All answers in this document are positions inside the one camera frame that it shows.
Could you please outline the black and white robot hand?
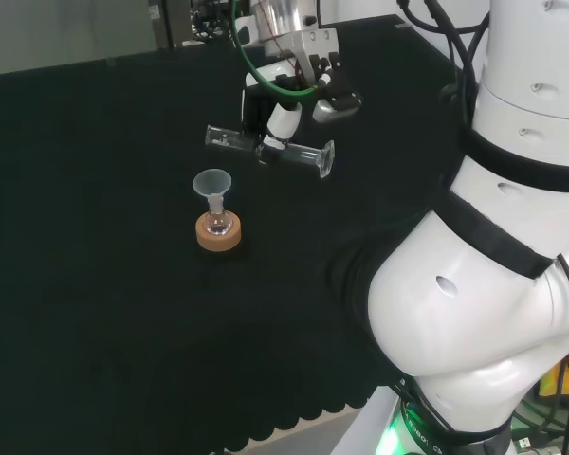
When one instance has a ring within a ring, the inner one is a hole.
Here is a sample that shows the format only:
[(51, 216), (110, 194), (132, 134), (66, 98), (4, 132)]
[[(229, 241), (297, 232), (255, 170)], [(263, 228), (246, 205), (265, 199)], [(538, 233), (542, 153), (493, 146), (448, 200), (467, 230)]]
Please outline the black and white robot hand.
[(268, 165), (281, 161), (301, 123), (302, 104), (278, 98), (249, 71), (245, 76), (241, 109), (243, 135), (252, 139), (259, 160)]

